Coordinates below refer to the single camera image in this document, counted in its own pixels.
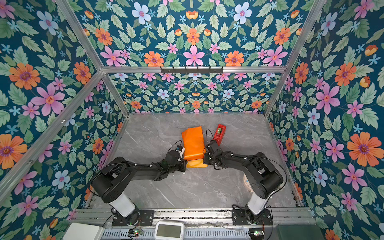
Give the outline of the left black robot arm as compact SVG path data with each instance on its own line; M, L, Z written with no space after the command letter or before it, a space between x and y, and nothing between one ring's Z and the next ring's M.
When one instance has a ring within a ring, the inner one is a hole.
M96 194L117 211L123 218L134 215L137 207L129 198L127 187L138 180L161 181L175 172L185 172L187 161L185 150L177 146L169 150L164 159L149 165L133 163L123 157L117 157L98 171L91 179Z

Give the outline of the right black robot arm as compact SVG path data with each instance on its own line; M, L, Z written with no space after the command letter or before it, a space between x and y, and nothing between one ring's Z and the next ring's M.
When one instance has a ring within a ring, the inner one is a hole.
M271 196L276 193L284 178L265 154L239 155L223 151L217 141L210 141L204 153L203 163L212 165L215 170L235 169L245 174L253 194L244 207L244 217L254 225L262 219Z

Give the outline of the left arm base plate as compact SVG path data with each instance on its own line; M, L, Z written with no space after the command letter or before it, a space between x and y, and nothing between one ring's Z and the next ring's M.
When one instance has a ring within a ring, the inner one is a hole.
M115 210L114 219L112 222L113 227L149 227L153 224L155 211L153 210L138 210L135 209L127 217L123 217Z

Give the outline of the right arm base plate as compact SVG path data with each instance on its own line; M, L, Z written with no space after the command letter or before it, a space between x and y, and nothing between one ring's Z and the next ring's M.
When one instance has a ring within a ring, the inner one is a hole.
M273 225L273 217L271 215L271 211L267 209L264 209L258 215L254 215L251 211L232 209L232 221L234 226Z

